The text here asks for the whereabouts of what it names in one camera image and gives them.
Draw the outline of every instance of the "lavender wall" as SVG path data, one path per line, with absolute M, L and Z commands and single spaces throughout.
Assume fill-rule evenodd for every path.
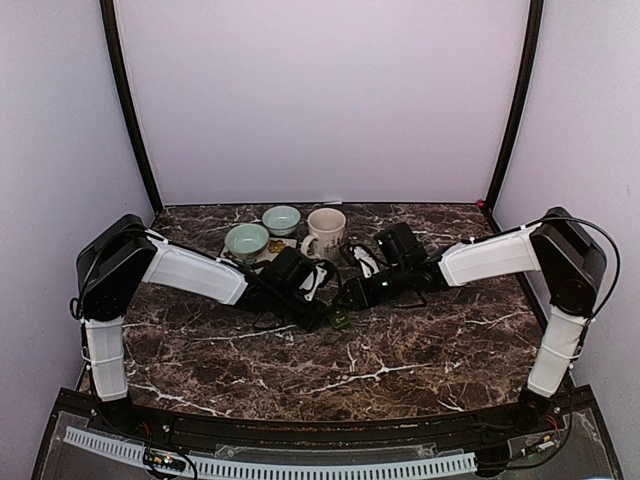
M 165 203 L 475 202 L 528 4 L 118 1 Z
M 638 25 L 640 4 L 633 0 L 547 2 L 530 96 L 496 212 L 500 225 L 510 227 L 564 205 L 619 243 L 620 287 L 590 331 L 576 379 L 593 386 L 629 478 L 640 477 Z
M 29 478 L 60 386 L 79 250 L 125 212 L 152 217 L 97 1 L 0 4 L 0 478 Z

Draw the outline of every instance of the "marble tabletop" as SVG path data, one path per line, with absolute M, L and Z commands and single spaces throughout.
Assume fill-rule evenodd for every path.
M 318 205 L 298 205 L 303 218 Z M 269 205 L 168 207 L 153 228 L 218 255 L 226 232 Z M 490 233 L 474 205 L 348 204 L 347 236 L 407 222 L 430 248 Z M 306 234 L 304 225 L 299 236 Z M 355 275 L 339 264 L 343 277 Z M 125 324 L 136 404 L 246 419 L 381 420 L 514 402 L 541 329 L 516 279 L 430 294 L 428 306 L 358 312 L 351 326 L 255 331 L 251 314 L 161 286 L 141 285 Z

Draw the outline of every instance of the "mug handle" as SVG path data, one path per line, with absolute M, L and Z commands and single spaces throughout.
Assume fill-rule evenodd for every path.
M 318 236 L 314 235 L 313 233 L 310 235 L 307 235 L 307 237 L 302 241 L 302 245 L 300 246 L 300 252 L 302 252 L 302 254 L 306 257 L 319 259 L 320 255 L 318 255 L 317 253 L 309 254 L 309 247 L 311 246 L 311 243 L 317 239 L 318 239 Z

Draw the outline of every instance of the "black metal pole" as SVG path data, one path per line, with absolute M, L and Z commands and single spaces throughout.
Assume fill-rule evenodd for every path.
M 102 9 L 102 23 L 104 25 L 104 33 L 107 39 L 107 47 L 109 49 L 109 57 L 111 58 L 111 68 L 113 70 L 113 78 L 116 82 L 118 97 L 120 97 L 120 107 L 122 115 L 127 125 L 131 147 L 138 163 L 138 169 L 142 176 L 144 188 L 151 202 L 151 206 L 155 214 L 162 211 L 162 200 L 158 192 L 158 186 L 153 178 L 151 164 L 147 151 L 144 148 L 140 125 L 138 125 L 138 117 L 133 106 L 133 98 L 129 89 L 129 81 L 127 79 L 127 71 L 124 66 L 124 57 L 122 55 L 122 46 L 120 45 L 120 36 L 118 35 L 118 23 L 116 20 L 116 12 L 113 0 L 100 0 Z
M 536 56 L 543 6 L 544 0 L 531 0 L 529 5 L 529 20 L 527 21 L 527 31 L 522 49 L 518 80 L 516 81 L 516 89 L 513 94 L 513 102 L 511 103 L 511 111 L 509 112 L 507 128 L 505 129 L 504 138 L 502 139 L 502 146 L 500 147 L 491 185 L 489 186 L 487 197 L 482 205 L 482 207 L 489 212 L 493 211 L 498 201 L 500 189 L 502 188 L 504 177 L 509 167 L 509 160 L 511 160 L 511 154 L 513 153 L 513 147 L 516 143 L 518 128 L 520 127 L 520 120 L 522 119 L 522 112 L 524 111 L 524 104 L 527 99 L 527 91 L 529 90 L 533 61 Z

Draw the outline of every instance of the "ceramic bowl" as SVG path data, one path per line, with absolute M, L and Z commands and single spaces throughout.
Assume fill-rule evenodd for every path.
M 300 212 L 288 205 L 278 205 L 264 212 L 262 223 L 274 237 L 286 237 L 298 228 Z
M 251 263 L 267 248 L 269 232 L 261 225 L 243 223 L 229 230 L 224 244 L 238 260 Z

